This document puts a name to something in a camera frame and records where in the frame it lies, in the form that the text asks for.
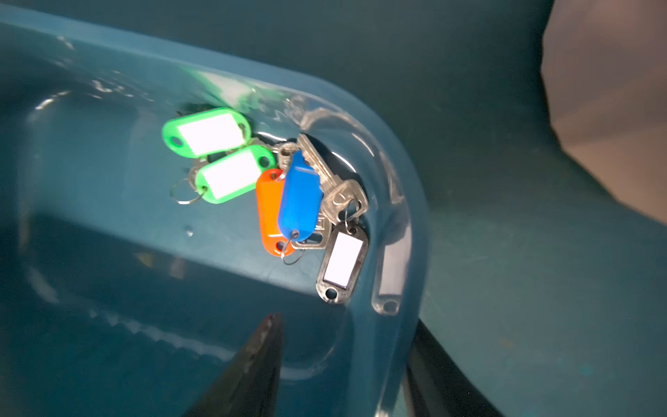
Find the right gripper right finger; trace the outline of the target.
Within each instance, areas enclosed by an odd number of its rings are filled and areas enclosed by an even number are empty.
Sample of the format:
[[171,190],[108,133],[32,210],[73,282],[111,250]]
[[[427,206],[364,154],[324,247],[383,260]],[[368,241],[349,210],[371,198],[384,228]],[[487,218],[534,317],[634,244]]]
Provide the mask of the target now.
[[401,382],[409,416],[495,416],[502,413],[469,381],[419,321]]

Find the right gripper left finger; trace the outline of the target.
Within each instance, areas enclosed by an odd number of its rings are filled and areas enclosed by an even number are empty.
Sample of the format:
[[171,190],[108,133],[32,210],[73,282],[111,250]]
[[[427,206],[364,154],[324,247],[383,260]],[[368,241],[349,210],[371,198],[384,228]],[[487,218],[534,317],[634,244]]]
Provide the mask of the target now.
[[267,316],[187,416],[273,416],[281,378],[284,327]]

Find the translucent blue storage box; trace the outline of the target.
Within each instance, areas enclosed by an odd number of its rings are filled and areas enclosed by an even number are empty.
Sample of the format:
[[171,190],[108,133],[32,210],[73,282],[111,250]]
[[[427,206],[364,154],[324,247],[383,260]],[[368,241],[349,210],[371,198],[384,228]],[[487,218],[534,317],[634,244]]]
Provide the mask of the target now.
[[[322,254],[262,247],[255,195],[182,206],[193,164],[166,121],[232,107],[271,142],[308,134],[368,194],[348,302]],[[13,5],[1,7],[1,413],[180,416],[268,314],[276,414],[389,416],[429,250],[425,191],[389,126],[312,76]]]

